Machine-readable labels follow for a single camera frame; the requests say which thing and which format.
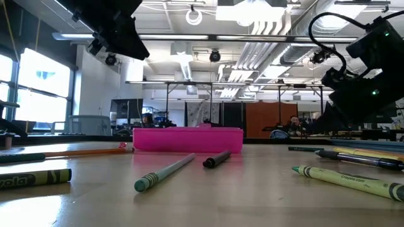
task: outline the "pole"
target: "pole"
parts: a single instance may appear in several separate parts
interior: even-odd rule
[[[280,105],[281,105],[281,103],[280,103],[280,96],[281,96],[281,94],[280,94],[280,87],[281,87],[281,86],[279,86],[279,87],[278,87],[278,102],[279,102],[279,124],[282,124],[282,121],[281,121],[281,110],[280,110]]]
[[[323,87],[320,87],[320,105],[321,105],[321,114],[324,113],[324,104],[323,104]]]
[[[168,122],[169,121],[169,86],[170,84],[167,83],[167,96],[166,96],[166,100],[165,100],[165,121]]]
[[[210,85],[210,122],[212,123],[212,97],[213,97],[213,85]]]

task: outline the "green crayon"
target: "green crayon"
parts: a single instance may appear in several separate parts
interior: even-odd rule
[[[71,180],[71,169],[0,174],[0,190],[64,183]]]
[[[332,170],[325,170],[311,166],[301,165],[292,167],[294,171],[306,177],[324,180],[351,189],[380,195],[395,201],[404,201],[404,185],[400,183],[390,183],[378,179],[339,173]]]
[[[176,170],[179,168],[183,167],[190,161],[192,161],[195,158],[195,154],[192,153],[182,160],[179,160],[165,168],[162,168],[161,170],[154,172],[154,173],[149,173],[145,175],[144,177],[140,178],[139,180],[134,183],[134,189],[137,192],[143,192],[154,185],[158,184],[162,180],[164,180],[166,177],[174,173]]]
[[[322,151],[324,148],[302,148],[302,147],[288,147],[289,151]]]

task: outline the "pink plastic box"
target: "pink plastic box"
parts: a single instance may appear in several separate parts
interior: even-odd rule
[[[142,151],[240,153],[243,131],[231,127],[134,128],[133,146]]]

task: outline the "crayola label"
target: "crayola label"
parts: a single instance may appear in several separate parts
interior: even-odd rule
[[[26,187],[35,183],[35,176],[32,174],[12,174],[0,176],[0,189],[11,189],[15,187]]]

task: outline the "monitor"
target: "monitor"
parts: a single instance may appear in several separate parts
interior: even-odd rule
[[[111,112],[116,112],[117,119],[141,119],[143,99],[111,100]]]

